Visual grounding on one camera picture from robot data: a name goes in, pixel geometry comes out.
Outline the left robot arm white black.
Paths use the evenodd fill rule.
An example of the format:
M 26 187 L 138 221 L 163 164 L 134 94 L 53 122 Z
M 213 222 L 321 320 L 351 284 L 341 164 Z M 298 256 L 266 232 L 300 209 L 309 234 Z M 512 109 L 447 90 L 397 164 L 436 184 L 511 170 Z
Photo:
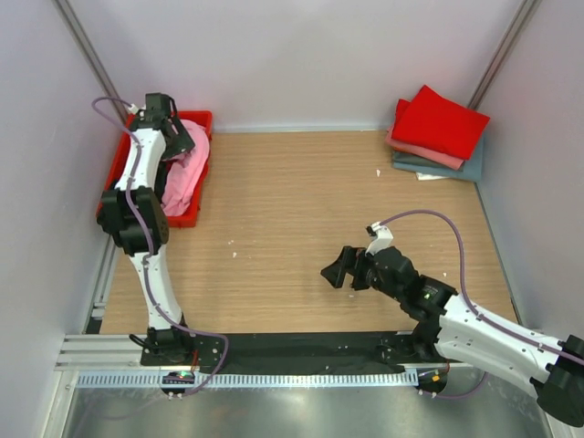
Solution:
M 130 339 L 142 349 L 141 364 L 185 365 L 194 354 L 193 337 L 172 290 L 166 260 L 170 226 L 156 182 L 164 162 L 191 151 L 194 142 L 172 97 L 150 93 L 144 106 L 126 108 L 133 117 L 122 128 L 129 153 L 119 179 L 101 195 L 98 223 L 140 279 L 148 327 L 144 337 Z

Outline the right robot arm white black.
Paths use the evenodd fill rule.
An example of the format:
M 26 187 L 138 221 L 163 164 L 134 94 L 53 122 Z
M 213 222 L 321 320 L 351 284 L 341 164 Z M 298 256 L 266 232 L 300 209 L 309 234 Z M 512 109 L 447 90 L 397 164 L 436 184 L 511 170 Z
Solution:
M 419 360 L 437 356 L 468 363 L 534 397 L 555 419 L 583 425 L 583 340 L 556 339 L 482 308 L 444 282 L 420 274 L 397 248 L 375 255 L 345 246 L 320 274 L 334 287 L 351 276 L 354 290 L 394 299 L 417 325 L 411 339 Z

